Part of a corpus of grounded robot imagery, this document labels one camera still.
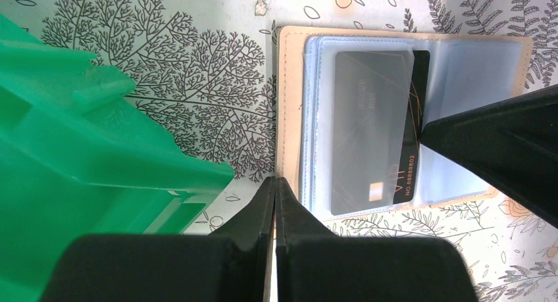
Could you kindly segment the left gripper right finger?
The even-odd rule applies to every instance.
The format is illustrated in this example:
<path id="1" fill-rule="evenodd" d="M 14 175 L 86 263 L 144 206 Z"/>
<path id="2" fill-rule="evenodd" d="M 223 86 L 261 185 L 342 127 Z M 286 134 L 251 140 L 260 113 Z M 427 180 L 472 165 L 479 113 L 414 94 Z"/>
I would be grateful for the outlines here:
<path id="1" fill-rule="evenodd" d="M 285 178 L 276 179 L 276 268 L 279 301 L 302 301 L 325 279 L 321 245 L 335 238 L 295 197 Z"/>

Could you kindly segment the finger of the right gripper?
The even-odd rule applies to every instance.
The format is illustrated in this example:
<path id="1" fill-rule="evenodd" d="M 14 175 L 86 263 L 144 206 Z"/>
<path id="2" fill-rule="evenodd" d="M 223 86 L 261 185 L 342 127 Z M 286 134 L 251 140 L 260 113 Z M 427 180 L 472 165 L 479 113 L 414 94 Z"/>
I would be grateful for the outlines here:
<path id="1" fill-rule="evenodd" d="M 557 226 L 557 86 L 429 122 L 420 141 Z"/>

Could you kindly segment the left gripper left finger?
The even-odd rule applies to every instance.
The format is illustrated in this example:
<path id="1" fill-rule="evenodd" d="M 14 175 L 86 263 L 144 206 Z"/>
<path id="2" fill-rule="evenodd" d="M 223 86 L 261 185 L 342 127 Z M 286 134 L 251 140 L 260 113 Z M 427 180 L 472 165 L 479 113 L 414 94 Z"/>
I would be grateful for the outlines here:
<path id="1" fill-rule="evenodd" d="M 274 176 L 252 200 L 211 235 L 225 241 L 218 301 L 269 301 L 275 214 Z"/>

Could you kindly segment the beige blue card holder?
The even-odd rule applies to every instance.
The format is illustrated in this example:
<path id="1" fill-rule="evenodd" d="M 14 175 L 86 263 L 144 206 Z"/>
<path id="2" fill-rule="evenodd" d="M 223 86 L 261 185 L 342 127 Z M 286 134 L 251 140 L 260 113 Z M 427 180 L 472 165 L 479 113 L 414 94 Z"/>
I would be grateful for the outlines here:
<path id="1" fill-rule="evenodd" d="M 275 172 L 319 220 L 491 196 L 493 187 L 425 147 L 420 135 L 429 122 L 520 95 L 531 48 L 528 38 L 287 26 L 278 37 Z M 430 53 L 430 68 L 414 197 L 389 207 L 334 215 L 330 199 L 336 54 L 415 50 Z"/>

